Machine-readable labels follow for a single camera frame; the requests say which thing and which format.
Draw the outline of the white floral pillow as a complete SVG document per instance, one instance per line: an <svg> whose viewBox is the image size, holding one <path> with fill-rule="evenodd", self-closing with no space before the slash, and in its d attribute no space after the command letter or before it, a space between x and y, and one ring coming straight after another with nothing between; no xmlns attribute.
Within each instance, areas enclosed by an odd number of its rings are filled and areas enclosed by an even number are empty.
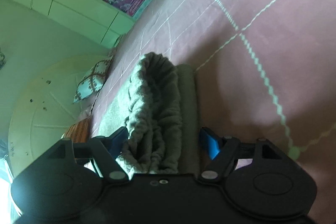
<svg viewBox="0 0 336 224"><path fill-rule="evenodd" d="M112 60L112 56L107 59L100 60L86 72L77 85L73 103L87 99L102 89Z"/></svg>

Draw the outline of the grey-green pants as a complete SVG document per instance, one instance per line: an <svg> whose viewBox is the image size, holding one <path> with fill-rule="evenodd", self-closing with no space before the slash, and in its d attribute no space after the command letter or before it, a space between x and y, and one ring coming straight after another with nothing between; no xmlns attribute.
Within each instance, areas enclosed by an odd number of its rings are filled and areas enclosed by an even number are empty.
<svg viewBox="0 0 336 224"><path fill-rule="evenodd" d="M199 120L194 71L145 54L100 120L97 134L128 130L116 161L135 173L199 174Z"/></svg>

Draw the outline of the pink quilted bedsheet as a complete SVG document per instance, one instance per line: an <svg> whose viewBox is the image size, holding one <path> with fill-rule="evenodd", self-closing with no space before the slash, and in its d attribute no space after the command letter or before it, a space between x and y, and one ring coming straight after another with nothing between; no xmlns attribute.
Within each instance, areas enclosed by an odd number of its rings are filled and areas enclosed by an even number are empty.
<svg viewBox="0 0 336 224"><path fill-rule="evenodd" d="M93 134L149 52L193 67L202 126L297 160L318 186L310 216L335 223L335 0L153 0L118 46Z"/></svg>

